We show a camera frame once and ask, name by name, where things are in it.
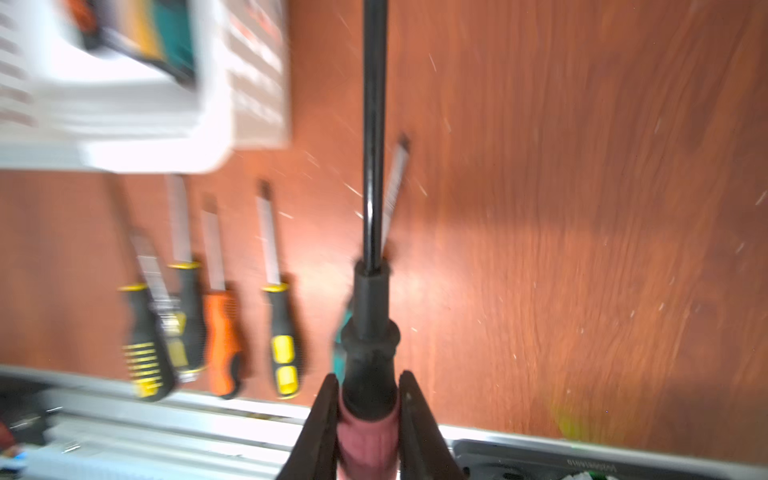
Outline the yellow handle screwdriver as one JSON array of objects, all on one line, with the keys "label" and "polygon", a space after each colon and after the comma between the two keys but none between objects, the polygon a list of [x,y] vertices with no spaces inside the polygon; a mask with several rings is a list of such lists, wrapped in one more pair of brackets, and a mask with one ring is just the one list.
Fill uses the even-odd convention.
[{"label": "yellow handle screwdriver", "polygon": [[102,41],[106,46],[139,61],[163,60],[152,1],[100,1],[99,15]]}]

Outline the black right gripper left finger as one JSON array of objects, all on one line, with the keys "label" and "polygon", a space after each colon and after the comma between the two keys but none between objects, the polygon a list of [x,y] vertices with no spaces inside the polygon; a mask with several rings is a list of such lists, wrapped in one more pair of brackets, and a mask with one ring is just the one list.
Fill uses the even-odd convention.
[{"label": "black right gripper left finger", "polygon": [[328,374],[277,480],[336,480],[339,382]]}]

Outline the green handle screwdriver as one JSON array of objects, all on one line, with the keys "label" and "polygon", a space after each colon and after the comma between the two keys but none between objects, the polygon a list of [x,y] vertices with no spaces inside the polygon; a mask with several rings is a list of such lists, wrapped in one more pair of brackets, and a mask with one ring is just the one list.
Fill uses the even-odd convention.
[{"label": "green handle screwdriver", "polygon": [[[382,218],[382,242],[381,254],[386,251],[387,240],[391,228],[392,218],[396,209],[399,191],[405,176],[407,165],[410,159],[410,138],[407,134],[401,133],[397,145],[394,149],[393,160],[389,172],[389,180],[384,195],[384,212]],[[337,376],[339,384],[342,384],[345,378],[347,354],[342,344],[343,329],[350,322],[353,316],[354,292],[348,298],[342,319],[336,330],[333,343],[332,370]]]}]

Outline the pink handle screwdriver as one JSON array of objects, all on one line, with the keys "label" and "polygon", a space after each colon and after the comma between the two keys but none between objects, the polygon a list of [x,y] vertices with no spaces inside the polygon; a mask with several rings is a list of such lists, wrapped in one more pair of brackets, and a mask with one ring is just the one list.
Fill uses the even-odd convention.
[{"label": "pink handle screwdriver", "polygon": [[388,4],[363,4],[363,240],[354,269],[338,440],[347,479],[397,475],[399,394],[394,355],[399,329],[389,318],[390,268],[383,257],[384,140]]}]

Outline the green black screwdriver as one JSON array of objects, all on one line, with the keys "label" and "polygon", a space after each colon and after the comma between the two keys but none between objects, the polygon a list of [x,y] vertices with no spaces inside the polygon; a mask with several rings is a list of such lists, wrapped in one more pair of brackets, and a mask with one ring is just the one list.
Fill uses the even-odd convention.
[{"label": "green black screwdriver", "polygon": [[195,56],[188,2],[154,0],[150,13],[158,35],[162,69],[181,85],[196,82]]}]

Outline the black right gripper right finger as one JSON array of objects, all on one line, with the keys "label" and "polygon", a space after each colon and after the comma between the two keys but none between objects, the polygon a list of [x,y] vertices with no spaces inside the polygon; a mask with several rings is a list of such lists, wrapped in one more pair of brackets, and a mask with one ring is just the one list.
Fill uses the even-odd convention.
[{"label": "black right gripper right finger", "polygon": [[408,370],[399,377],[399,395],[400,478],[463,480],[465,475],[454,460],[414,374]]}]

